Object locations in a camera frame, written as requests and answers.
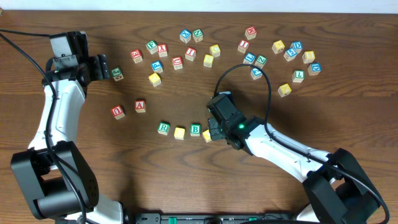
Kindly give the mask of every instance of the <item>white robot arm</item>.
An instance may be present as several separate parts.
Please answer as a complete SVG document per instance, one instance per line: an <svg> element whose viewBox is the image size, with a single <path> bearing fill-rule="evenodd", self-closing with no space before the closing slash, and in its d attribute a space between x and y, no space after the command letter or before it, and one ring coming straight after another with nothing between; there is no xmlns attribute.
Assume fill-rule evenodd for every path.
<svg viewBox="0 0 398 224"><path fill-rule="evenodd" d="M105 55L88 56L84 32L67 32L51 35L55 70L47 64L47 78L57 93L50 123L50 146L63 169L80 191L90 223L127 223L126 214L119 202L99 194L94 173L75 146L80 110L85 102L90 82L109 78ZM71 187L62 177L44 180L50 170L57 169L51 160L45 142L46 124L51 112L53 92L44 82L45 104L39 128L29 150L14 154L11 167L32 214L38 218L78 220L79 203Z"/></svg>
<svg viewBox="0 0 398 224"><path fill-rule="evenodd" d="M246 119L235 108L230 92L216 95L206 107L213 115L208 120L212 140L225 139L234 149L242 149L252 156L274 163L303 184L310 205L291 217L294 220L362 223L380 206L362 185L346 177L345 183L336 190L331 187L335 179L341 180L343 177L330 167L339 167L360 176L373 192L377 192L356 159L346 150L338 149L334 154L316 150L288 138L270 124L264 124L262 119ZM303 155L317 158L328 166Z"/></svg>

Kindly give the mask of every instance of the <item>yellow block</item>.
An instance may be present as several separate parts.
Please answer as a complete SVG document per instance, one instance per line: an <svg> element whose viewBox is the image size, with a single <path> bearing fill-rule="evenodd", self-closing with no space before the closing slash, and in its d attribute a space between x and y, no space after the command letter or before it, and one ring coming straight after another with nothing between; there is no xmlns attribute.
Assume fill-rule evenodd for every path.
<svg viewBox="0 0 398 224"><path fill-rule="evenodd" d="M278 93L280 97L284 97L289 95L292 92L292 89L290 88L289 84L281 85L278 89Z"/></svg>
<svg viewBox="0 0 398 224"><path fill-rule="evenodd" d="M220 47L218 46L218 44L213 45L213 46L210 47L210 54L211 54L212 56L214 56L214 57L220 56L220 54L221 54L221 49L220 49Z"/></svg>
<svg viewBox="0 0 398 224"><path fill-rule="evenodd" d="M306 59L315 59L315 54L313 53L313 51L304 52L304 55Z"/></svg>
<svg viewBox="0 0 398 224"><path fill-rule="evenodd" d="M160 81L160 77L158 76L158 74L155 72L152 75L149 75L149 80L152 84Z"/></svg>
<svg viewBox="0 0 398 224"><path fill-rule="evenodd" d="M205 139L206 143L211 141L211 136L210 136L209 129L207 129L206 131L202 132L202 136Z"/></svg>
<svg viewBox="0 0 398 224"><path fill-rule="evenodd" d="M203 62L206 62L206 63L213 63L213 60L214 60L214 57L213 57L213 56L211 56L211 55L205 55L205 59L204 59Z"/></svg>
<svg viewBox="0 0 398 224"><path fill-rule="evenodd" d="M185 129L183 128L175 128L174 138L179 140L184 140Z"/></svg>
<svg viewBox="0 0 398 224"><path fill-rule="evenodd" d="M274 42L272 45L272 50L274 51L275 54L281 53L285 49L285 45L281 40L278 40Z"/></svg>

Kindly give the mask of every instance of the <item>white wall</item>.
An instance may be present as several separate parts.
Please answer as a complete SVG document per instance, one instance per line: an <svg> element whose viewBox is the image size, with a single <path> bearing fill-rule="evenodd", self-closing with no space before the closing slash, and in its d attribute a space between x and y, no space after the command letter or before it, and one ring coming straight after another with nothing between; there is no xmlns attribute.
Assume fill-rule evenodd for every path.
<svg viewBox="0 0 398 224"><path fill-rule="evenodd" d="M0 0L3 9L398 13L398 0Z"/></svg>

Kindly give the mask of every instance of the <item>black base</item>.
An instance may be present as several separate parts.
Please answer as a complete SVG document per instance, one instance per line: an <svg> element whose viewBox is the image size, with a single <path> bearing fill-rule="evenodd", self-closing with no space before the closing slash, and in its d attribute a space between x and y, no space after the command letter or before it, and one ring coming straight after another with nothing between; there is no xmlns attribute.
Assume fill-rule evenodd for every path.
<svg viewBox="0 0 398 224"><path fill-rule="evenodd" d="M264 215L160 215L143 213L135 216L135 224L240 224L253 220L291 220L291 213Z"/></svg>

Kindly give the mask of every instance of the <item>wooden block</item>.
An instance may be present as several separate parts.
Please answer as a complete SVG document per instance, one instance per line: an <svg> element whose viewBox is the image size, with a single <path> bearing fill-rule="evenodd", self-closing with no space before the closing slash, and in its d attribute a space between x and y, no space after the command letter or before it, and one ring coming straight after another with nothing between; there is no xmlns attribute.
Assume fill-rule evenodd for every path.
<svg viewBox="0 0 398 224"><path fill-rule="evenodd" d="M146 105L144 100L136 101L136 111L137 113L143 113L146 111Z"/></svg>
<svg viewBox="0 0 398 224"><path fill-rule="evenodd" d="M167 46L165 44L159 44L159 46L157 46L157 51L159 52L160 57L167 56Z"/></svg>
<svg viewBox="0 0 398 224"><path fill-rule="evenodd" d="M116 119L120 119L125 116L120 106L112 108L112 114Z"/></svg>
<svg viewBox="0 0 398 224"><path fill-rule="evenodd" d="M254 80L262 77L262 73L256 68L251 70L250 75Z"/></svg>
<svg viewBox="0 0 398 224"><path fill-rule="evenodd" d="M153 41L153 40L149 41L149 42L146 44L146 46L147 46L147 49L148 49L148 51L149 51L150 54L154 54L154 53L157 52L157 44L156 44L155 41Z"/></svg>
<svg viewBox="0 0 398 224"><path fill-rule="evenodd" d="M254 39L257 35L257 30L254 27L249 27L246 29L244 35L248 40Z"/></svg>
<svg viewBox="0 0 398 224"><path fill-rule="evenodd" d="M297 56L297 52L295 50L293 50L293 49L287 49L285 54L284 54L284 58L288 62L293 60L296 56Z"/></svg>
<svg viewBox="0 0 398 224"><path fill-rule="evenodd" d="M304 80L304 71L296 70L293 73L293 82L302 82Z"/></svg>
<svg viewBox="0 0 398 224"><path fill-rule="evenodd" d="M301 44L301 41L295 41L292 43L290 48L296 51L296 53L300 53L301 50L303 50L303 45Z"/></svg>
<svg viewBox="0 0 398 224"><path fill-rule="evenodd" d="M160 61L153 62L151 64L151 66L152 66L152 70L154 72L156 72L156 73L162 73L163 72L163 66L162 66Z"/></svg>
<svg viewBox="0 0 398 224"><path fill-rule="evenodd" d="M218 46L218 44L213 45L213 46L210 47L210 54L211 54L212 56L214 56L214 57L218 57L218 56L221 55L221 49L220 49L220 47Z"/></svg>
<svg viewBox="0 0 398 224"><path fill-rule="evenodd" d="M303 54L303 62L304 63L312 63L315 60L315 54L313 51L304 52Z"/></svg>
<svg viewBox="0 0 398 224"><path fill-rule="evenodd" d="M182 68L182 58L181 57L175 57L172 59L172 61L173 61L174 70Z"/></svg>
<svg viewBox="0 0 398 224"><path fill-rule="evenodd" d="M131 57L134 63L142 62L142 55L139 50L134 50L131 52Z"/></svg>
<svg viewBox="0 0 398 224"><path fill-rule="evenodd" d="M154 87L162 83L162 80L160 79L160 77L156 72L149 76L149 81L152 83Z"/></svg>
<svg viewBox="0 0 398 224"><path fill-rule="evenodd" d="M245 41L245 40L241 40L239 45L238 45L238 51L242 52L242 53L246 53L246 50L249 48L250 43Z"/></svg>
<svg viewBox="0 0 398 224"><path fill-rule="evenodd" d="M203 32L200 29L193 31L193 39L197 43L203 40Z"/></svg>
<svg viewBox="0 0 398 224"><path fill-rule="evenodd" d="M214 56L205 55L205 59L203 60L203 65L211 68L213 66Z"/></svg>
<svg viewBox="0 0 398 224"><path fill-rule="evenodd" d="M178 140L184 140L185 129L183 128L175 128L174 138Z"/></svg>
<svg viewBox="0 0 398 224"><path fill-rule="evenodd" d="M319 63L312 63L308 67L308 74L309 75L318 75L322 71L321 64Z"/></svg>
<svg viewBox="0 0 398 224"><path fill-rule="evenodd" d="M196 56L197 56L197 51L195 49L190 48L190 47L185 52L185 58L187 60L192 61L192 62L193 62L193 60L195 59Z"/></svg>
<svg viewBox="0 0 398 224"><path fill-rule="evenodd" d="M191 136L200 136L200 124L191 124Z"/></svg>
<svg viewBox="0 0 398 224"><path fill-rule="evenodd" d="M185 29L181 31L180 33L180 40L184 43L188 43L191 40L191 32L189 30Z"/></svg>
<svg viewBox="0 0 398 224"><path fill-rule="evenodd" d="M292 89L290 88L289 84L284 84L281 85L278 89L278 93L280 95L280 97L285 97L287 95L289 95L292 92Z"/></svg>
<svg viewBox="0 0 398 224"><path fill-rule="evenodd" d="M255 66L259 67L259 68L263 68L263 66L266 64L267 62L267 58L262 56L262 55L258 55L257 56L257 60L254 63Z"/></svg>
<svg viewBox="0 0 398 224"><path fill-rule="evenodd" d="M202 132L202 136L205 139L206 143L211 142L211 136L210 136L209 129L207 129L206 131Z"/></svg>
<svg viewBox="0 0 398 224"><path fill-rule="evenodd" d="M278 40L277 42L274 42L272 45L272 50L274 51L275 54L279 54L282 51L284 51L285 45L281 40Z"/></svg>
<svg viewBox="0 0 398 224"><path fill-rule="evenodd" d="M157 128L157 132L159 134L168 135L170 131L170 125L167 123L160 122L159 127Z"/></svg>
<svg viewBox="0 0 398 224"><path fill-rule="evenodd" d="M253 64L254 59L256 59L256 56L252 53L247 53L246 56L244 56L243 63L248 63L248 64Z"/></svg>
<svg viewBox="0 0 398 224"><path fill-rule="evenodd" d="M112 77L115 81L120 81L123 79L123 74L119 67L112 70Z"/></svg>

